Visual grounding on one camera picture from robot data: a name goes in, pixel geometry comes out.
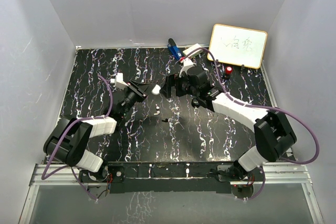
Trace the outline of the white earbud charging case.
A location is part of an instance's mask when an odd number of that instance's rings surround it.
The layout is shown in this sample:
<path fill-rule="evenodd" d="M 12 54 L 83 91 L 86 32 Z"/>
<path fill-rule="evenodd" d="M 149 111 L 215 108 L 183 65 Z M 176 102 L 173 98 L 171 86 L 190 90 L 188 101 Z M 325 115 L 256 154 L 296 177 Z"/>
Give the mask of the white earbud charging case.
<path fill-rule="evenodd" d="M 154 88 L 152 89 L 152 91 L 151 91 L 151 93 L 153 94 L 153 95 L 159 95 L 160 94 L 160 89 L 161 89 L 161 87 L 159 86 L 159 85 L 155 85 L 154 86 Z"/>

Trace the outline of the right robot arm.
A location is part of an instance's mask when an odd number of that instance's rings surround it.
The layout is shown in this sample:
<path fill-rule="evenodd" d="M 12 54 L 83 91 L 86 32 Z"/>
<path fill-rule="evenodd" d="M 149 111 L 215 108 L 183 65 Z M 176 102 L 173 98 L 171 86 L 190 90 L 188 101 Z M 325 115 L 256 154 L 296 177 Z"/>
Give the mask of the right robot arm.
<path fill-rule="evenodd" d="M 160 92 L 171 97 L 175 89 L 176 96 L 193 96 L 193 106 L 200 106 L 213 112 L 226 115 L 248 127 L 255 135 L 255 146 L 234 161 L 222 176 L 247 180 L 253 169 L 277 161 L 296 143 L 296 135 L 282 112 L 270 109 L 250 108 L 239 99 L 228 98 L 224 91 L 211 85 L 202 67 L 191 66 L 186 71 L 166 77 Z"/>

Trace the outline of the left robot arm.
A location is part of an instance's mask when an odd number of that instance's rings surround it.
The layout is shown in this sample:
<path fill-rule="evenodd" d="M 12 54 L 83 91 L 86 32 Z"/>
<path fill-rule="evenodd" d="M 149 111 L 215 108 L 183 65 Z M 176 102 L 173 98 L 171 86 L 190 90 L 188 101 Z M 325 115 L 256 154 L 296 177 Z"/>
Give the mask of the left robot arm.
<path fill-rule="evenodd" d="M 109 105 L 103 115 L 77 118 L 63 116 L 44 143 L 43 151 L 49 156 L 49 161 L 42 173 L 42 180 L 49 178 L 62 168 L 48 172 L 53 160 L 65 164 L 66 167 L 76 167 L 87 171 L 94 180 L 101 182 L 108 177 L 108 168 L 102 157 L 87 150 L 91 138 L 114 134 L 122 124 L 126 114 L 136 104 L 143 102 L 149 94 L 158 95 L 160 86 L 143 84 L 134 81 L 124 82 L 114 80 L 114 85 L 124 91 L 124 98 L 118 103 L 113 101 L 111 85 L 102 80 L 108 90 Z"/>

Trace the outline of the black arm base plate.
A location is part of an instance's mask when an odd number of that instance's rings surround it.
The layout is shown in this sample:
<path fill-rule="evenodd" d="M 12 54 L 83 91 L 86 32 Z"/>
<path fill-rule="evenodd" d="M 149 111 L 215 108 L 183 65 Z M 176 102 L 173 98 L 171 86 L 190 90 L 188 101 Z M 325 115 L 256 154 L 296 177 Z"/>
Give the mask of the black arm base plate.
<path fill-rule="evenodd" d="M 111 194 L 134 192 L 189 192 L 214 191 L 231 193 L 234 186 L 262 182 L 258 169 L 248 173 L 237 172 L 233 162 L 108 162 L 106 179 L 94 180 L 82 170 L 79 178 L 90 186 L 104 186 Z"/>

